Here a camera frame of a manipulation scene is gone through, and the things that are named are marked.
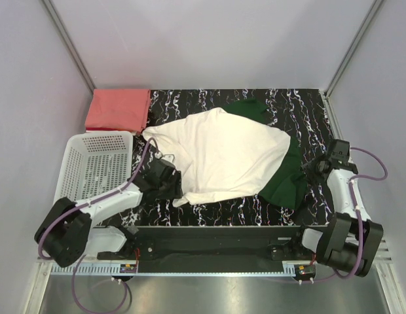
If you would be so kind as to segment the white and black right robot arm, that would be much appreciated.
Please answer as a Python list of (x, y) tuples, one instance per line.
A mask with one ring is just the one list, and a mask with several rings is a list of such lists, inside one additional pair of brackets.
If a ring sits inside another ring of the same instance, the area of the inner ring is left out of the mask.
[[(374, 158), (382, 167), (383, 176), (358, 173), (350, 159), (353, 150)], [(331, 193), (335, 213), (324, 230), (306, 227), (301, 237), (291, 242), (293, 256), (302, 260), (314, 253), (317, 263), (332, 268), (341, 279), (366, 276), (384, 230), (367, 213), (358, 180), (383, 181), (388, 176), (386, 166), (373, 153), (352, 147), (348, 141), (334, 139), (324, 154), (305, 164), (303, 169)]]

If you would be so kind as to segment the white and green raglan t-shirt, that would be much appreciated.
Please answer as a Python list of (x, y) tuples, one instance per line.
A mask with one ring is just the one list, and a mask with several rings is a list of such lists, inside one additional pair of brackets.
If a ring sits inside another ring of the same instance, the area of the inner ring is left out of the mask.
[(182, 197), (174, 207), (259, 195), (298, 209), (308, 188), (299, 142), (264, 123), (266, 107), (239, 101), (143, 130), (159, 151), (174, 156)]

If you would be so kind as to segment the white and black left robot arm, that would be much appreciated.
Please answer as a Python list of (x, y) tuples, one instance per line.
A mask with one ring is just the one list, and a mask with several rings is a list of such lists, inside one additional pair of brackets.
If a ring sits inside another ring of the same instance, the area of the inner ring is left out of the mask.
[(154, 200), (179, 199), (181, 171), (171, 162), (157, 159), (143, 173), (92, 199), (58, 199), (37, 229), (34, 240), (38, 254), (65, 268), (85, 254), (115, 253), (130, 258), (135, 243), (119, 227), (99, 227), (99, 223)]

